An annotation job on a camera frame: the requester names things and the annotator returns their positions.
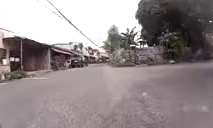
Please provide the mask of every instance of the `parked car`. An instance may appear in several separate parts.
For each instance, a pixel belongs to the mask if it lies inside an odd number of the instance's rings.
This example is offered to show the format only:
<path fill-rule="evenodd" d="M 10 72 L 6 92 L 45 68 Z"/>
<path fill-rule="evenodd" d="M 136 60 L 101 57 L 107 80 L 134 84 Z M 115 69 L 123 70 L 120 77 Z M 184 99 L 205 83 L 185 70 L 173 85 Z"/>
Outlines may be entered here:
<path fill-rule="evenodd" d="M 81 68 L 81 67 L 88 66 L 88 61 L 84 57 L 74 57 L 70 59 L 69 61 L 71 61 L 69 62 L 71 68 L 76 68 L 76 67 Z"/>

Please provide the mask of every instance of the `window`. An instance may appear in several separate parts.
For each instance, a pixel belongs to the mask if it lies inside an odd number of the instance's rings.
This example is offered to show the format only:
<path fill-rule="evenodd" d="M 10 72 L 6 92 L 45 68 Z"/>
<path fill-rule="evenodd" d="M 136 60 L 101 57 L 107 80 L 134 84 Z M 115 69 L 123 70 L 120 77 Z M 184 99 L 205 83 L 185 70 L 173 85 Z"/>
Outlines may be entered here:
<path fill-rule="evenodd" d="M 3 59 L 6 59 L 6 49 L 0 48 L 0 64 L 3 64 Z"/>

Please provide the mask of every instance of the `overcast sky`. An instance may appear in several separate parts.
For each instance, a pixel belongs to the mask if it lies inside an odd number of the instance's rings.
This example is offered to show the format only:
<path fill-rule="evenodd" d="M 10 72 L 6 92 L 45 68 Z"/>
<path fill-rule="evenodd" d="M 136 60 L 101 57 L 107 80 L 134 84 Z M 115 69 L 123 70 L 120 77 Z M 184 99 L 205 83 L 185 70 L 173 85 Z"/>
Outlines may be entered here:
<path fill-rule="evenodd" d="M 50 7 L 46 0 L 39 0 Z M 99 46 L 115 24 L 120 32 L 137 26 L 139 0 L 51 0 L 66 17 Z M 71 25 L 36 0 L 0 0 L 0 27 L 42 43 L 83 42 L 92 45 Z"/>

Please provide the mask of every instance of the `building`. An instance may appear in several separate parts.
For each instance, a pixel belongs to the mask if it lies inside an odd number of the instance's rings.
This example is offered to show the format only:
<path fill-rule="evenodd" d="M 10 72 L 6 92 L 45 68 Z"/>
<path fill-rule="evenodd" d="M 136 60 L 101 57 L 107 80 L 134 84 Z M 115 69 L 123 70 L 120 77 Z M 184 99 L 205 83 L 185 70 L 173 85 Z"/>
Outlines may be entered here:
<path fill-rule="evenodd" d="M 49 70 L 56 56 L 68 58 L 73 54 L 67 49 L 15 36 L 13 32 L 0 28 L 0 74 L 16 70 Z"/>
<path fill-rule="evenodd" d="M 3 43 L 3 38 L 14 37 L 14 32 L 0 28 L 0 72 L 9 72 L 9 49 Z"/>

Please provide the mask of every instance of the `asphalt road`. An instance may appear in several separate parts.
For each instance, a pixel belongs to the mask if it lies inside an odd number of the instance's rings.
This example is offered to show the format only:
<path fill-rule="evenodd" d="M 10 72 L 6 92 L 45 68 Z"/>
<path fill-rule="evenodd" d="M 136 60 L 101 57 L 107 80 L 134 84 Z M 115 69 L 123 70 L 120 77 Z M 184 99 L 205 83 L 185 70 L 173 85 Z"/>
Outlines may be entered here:
<path fill-rule="evenodd" d="M 95 65 L 0 84 L 2 128 L 213 128 L 213 62 Z"/>

